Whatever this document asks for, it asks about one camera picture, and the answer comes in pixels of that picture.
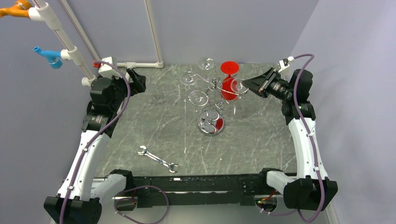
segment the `blue faucet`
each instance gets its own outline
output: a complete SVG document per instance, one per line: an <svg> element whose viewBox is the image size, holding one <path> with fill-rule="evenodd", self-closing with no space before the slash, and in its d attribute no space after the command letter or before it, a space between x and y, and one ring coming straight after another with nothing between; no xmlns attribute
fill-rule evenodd
<svg viewBox="0 0 396 224"><path fill-rule="evenodd" d="M39 55L45 57L48 60L48 64L51 65L53 69L59 69L62 66L62 57L60 51L52 50L41 50L40 47L35 47L33 50Z"/></svg>

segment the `metal wrench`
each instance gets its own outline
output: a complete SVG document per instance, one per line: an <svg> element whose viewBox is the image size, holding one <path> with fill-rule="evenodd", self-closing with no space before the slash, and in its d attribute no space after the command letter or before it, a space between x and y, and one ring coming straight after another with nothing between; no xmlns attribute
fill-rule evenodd
<svg viewBox="0 0 396 224"><path fill-rule="evenodd" d="M174 170L174 168L175 167L179 167L179 165L177 165L175 163L165 162L164 160L158 158L158 156L155 156L151 152L149 152L145 146L140 146L139 148L142 149L141 152L137 152L139 155L146 155L146 156L150 157L151 159L159 162L160 164L166 166L171 173L176 173L177 172L177 170Z"/></svg>

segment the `gray marble table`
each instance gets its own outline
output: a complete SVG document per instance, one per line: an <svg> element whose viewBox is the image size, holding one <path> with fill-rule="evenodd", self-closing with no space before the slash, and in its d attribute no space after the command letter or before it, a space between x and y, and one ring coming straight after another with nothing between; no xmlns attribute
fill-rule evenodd
<svg viewBox="0 0 396 224"><path fill-rule="evenodd" d="M269 66L241 64L238 77L255 77ZM262 99L248 92L239 99L235 114L232 110L222 112L226 124L223 133L207 137L198 131L197 113L187 97L208 85L204 81L183 85L180 76L188 69L198 71L196 65L135 69L148 78L147 91L130 99L96 176L103 177L113 169L131 170L135 176L247 174L262 168L297 171L293 139L278 99ZM219 68L216 74L222 75ZM140 145L178 164L179 172L172 174L158 162L139 156Z"/></svg>

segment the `faucet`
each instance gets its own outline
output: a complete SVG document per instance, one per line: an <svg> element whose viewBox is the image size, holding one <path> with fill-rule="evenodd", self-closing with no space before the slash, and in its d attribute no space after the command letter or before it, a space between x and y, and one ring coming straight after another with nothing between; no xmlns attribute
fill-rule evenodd
<svg viewBox="0 0 396 224"><path fill-rule="evenodd" d="M60 51L41 50L40 47L33 48L33 51L45 57L48 60L48 64L53 69L59 69L63 64L62 61L60 60L62 58Z"/></svg>
<svg viewBox="0 0 396 224"><path fill-rule="evenodd" d="M18 0L9 8L0 8L0 18L6 15L30 18L28 9L31 7L32 4L27 0Z"/></svg>

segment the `baseboard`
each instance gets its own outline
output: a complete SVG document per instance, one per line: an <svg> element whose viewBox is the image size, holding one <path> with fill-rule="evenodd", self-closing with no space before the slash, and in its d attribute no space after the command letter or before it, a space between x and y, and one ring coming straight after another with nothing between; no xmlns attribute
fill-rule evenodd
<svg viewBox="0 0 396 224"><path fill-rule="evenodd" d="M339 224L337 213L335 212L333 203L330 202L325 209L329 224Z"/></svg>

